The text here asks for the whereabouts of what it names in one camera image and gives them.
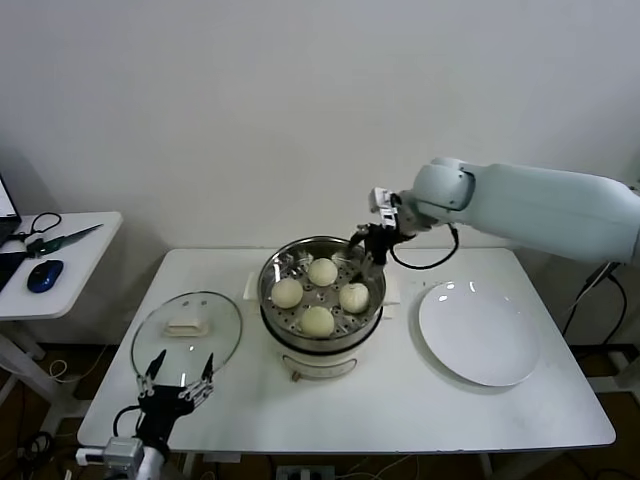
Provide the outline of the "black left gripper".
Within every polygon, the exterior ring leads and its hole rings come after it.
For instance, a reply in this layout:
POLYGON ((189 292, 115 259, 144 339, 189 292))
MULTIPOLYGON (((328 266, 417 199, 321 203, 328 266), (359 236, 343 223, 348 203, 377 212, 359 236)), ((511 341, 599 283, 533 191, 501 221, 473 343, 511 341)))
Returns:
POLYGON ((143 413, 138 437, 144 443, 167 443, 177 420, 191 414, 194 403, 203 403, 213 392, 214 355, 210 354, 200 379, 185 387, 155 387, 154 380, 164 362, 162 350, 148 365, 144 374, 137 375, 138 404, 143 413))

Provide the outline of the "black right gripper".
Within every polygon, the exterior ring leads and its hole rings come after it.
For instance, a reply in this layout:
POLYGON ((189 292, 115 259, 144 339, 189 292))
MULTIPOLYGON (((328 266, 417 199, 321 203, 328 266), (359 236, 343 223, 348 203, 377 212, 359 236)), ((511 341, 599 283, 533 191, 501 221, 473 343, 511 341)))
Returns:
POLYGON ((362 259, 356 281, 368 281, 375 274, 375 263, 385 263, 388 252, 399 242, 396 228, 381 224, 358 225, 348 242, 348 249, 361 245, 366 255, 362 259))

